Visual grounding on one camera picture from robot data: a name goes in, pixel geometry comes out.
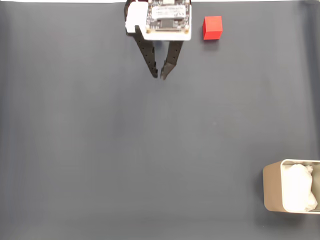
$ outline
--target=gray surface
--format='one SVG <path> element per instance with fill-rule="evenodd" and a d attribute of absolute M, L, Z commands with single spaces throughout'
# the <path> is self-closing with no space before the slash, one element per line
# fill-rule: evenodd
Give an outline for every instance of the gray surface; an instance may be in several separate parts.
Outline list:
<path fill-rule="evenodd" d="M 270 163 L 319 159 L 309 6 L 194 3 L 162 81 L 123 4 L 0 5 L 0 239 L 319 239 L 319 216 L 268 212 L 262 185 Z"/>

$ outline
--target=electronic component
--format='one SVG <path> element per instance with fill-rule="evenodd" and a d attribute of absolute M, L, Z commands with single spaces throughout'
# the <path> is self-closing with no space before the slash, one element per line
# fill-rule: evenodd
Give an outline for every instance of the electronic component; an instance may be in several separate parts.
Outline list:
<path fill-rule="evenodd" d="M 190 30 L 190 0 L 149 0 L 146 33 Z"/>

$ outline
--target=dark gray mat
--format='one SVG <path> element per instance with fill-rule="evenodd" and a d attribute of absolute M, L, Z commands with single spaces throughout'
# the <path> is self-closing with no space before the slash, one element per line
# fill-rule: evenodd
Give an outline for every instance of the dark gray mat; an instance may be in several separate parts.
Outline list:
<path fill-rule="evenodd" d="M 0 238 L 318 240 L 320 218 L 268 212 L 262 184 L 319 159 L 312 7 L 194 3 L 166 81 L 123 7 L 1 2 Z"/>

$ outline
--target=white cloth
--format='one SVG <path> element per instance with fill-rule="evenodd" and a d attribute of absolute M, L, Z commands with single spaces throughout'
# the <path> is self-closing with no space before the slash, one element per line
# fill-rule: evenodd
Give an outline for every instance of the white cloth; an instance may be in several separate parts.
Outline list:
<path fill-rule="evenodd" d="M 283 206 L 293 212 L 314 210 L 318 203 L 311 192 L 312 166 L 282 165 Z"/>

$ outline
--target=red block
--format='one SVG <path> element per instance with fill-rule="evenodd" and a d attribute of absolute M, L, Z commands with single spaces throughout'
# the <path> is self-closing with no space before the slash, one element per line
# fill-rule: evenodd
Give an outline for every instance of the red block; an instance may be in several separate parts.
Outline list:
<path fill-rule="evenodd" d="M 221 16 L 205 16 L 203 22 L 203 39 L 217 40 L 223 32 Z"/>

